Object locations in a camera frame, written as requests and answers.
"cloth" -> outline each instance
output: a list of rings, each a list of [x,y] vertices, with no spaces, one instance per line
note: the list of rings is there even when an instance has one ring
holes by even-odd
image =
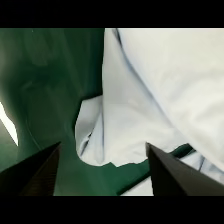
[[[106,29],[104,45],[90,138],[77,120],[80,158],[120,166],[146,159],[145,142],[166,152],[189,143],[224,170],[224,29]]]
[[[183,163],[193,167],[211,179],[224,184],[224,172],[206,160],[200,153],[194,152],[180,159]],[[153,196],[151,177],[146,178],[121,196]]]

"white fabric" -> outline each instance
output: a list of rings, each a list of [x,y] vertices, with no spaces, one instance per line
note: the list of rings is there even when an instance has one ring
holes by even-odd
[[[224,172],[206,160],[200,153],[195,152],[184,158],[181,161],[201,173],[209,176],[213,180],[224,184]],[[133,188],[126,191],[121,196],[153,196],[151,177],[146,178]]]
[[[88,144],[76,127],[80,158],[119,166],[142,162],[146,141],[166,152],[188,142],[224,170],[224,29],[118,31],[120,39],[105,31],[102,106]]]

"green surface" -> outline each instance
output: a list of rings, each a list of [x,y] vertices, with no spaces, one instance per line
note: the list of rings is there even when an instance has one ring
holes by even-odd
[[[0,29],[0,101],[17,147],[0,123],[0,169],[62,142],[55,195],[117,195],[148,173],[83,163],[74,125],[83,99],[102,93],[104,29]]]

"glossy surface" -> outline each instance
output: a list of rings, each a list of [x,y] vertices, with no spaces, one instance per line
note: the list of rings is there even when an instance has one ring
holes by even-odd
[[[148,162],[93,167],[76,154],[80,103],[102,93],[104,29],[0,29],[0,101],[17,147],[0,122],[0,169],[62,142],[55,195],[117,195]]]

